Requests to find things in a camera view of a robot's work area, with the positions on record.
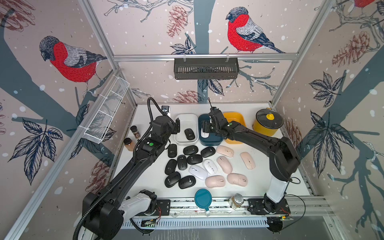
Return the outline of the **white mouse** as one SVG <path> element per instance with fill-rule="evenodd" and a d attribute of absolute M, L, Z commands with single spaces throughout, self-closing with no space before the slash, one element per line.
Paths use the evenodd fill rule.
<path fill-rule="evenodd" d="M 204 160 L 203 166 L 210 175 L 215 175 L 218 172 L 218 168 L 212 160 Z"/>
<path fill-rule="evenodd" d="M 197 165 L 190 166 L 189 173 L 202 181 L 205 181 L 208 177 L 208 172 Z"/>
<path fill-rule="evenodd" d="M 210 132 L 202 132 L 202 127 L 201 127 L 201 133 L 200 133 L 201 138 L 208 138 L 210 136 Z"/>

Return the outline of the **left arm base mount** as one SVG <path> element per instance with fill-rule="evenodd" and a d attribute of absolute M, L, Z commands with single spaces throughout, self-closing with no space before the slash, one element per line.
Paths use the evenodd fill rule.
<path fill-rule="evenodd" d="M 162 216 L 169 216 L 171 210 L 171 200 L 169 199 L 157 199 L 157 206 L 162 212 Z"/>

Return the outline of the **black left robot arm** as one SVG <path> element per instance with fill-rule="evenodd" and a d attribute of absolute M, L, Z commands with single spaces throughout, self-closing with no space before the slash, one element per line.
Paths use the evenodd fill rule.
<path fill-rule="evenodd" d="M 100 191 L 84 197 L 82 218 L 75 228 L 74 240 L 79 238 L 81 228 L 96 234 L 98 239 L 111 240 L 124 222 L 145 212 L 140 207 L 124 209 L 123 201 L 142 173 L 163 153 L 170 136 L 178 134 L 180 130 L 179 119 L 172 120 L 164 112 L 156 118 L 150 115 L 150 126 L 135 145 L 129 163 Z"/>

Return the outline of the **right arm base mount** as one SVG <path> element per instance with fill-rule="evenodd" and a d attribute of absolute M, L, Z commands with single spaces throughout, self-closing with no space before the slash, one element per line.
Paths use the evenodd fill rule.
<path fill-rule="evenodd" d="M 275 203 L 267 197 L 247 199 L 248 212 L 252 215 L 279 215 L 288 216 L 291 214 L 288 202 L 283 198 L 279 203 Z"/>

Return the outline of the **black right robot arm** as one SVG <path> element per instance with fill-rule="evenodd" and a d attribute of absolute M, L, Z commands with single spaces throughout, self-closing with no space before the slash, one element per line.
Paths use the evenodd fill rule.
<path fill-rule="evenodd" d="M 263 199 L 248 208 L 255 215 L 275 214 L 286 205 L 285 193 L 292 174 L 300 165 L 299 155 L 287 137 L 280 139 L 269 137 L 246 128 L 244 125 L 228 122 L 223 113 L 216 107 L 210 108 L 210 120 L 203 122 L 203 132 L 214 133 L 224 139 L 245 143 L 269 157 L 272 174 L 268 191 Z"/>

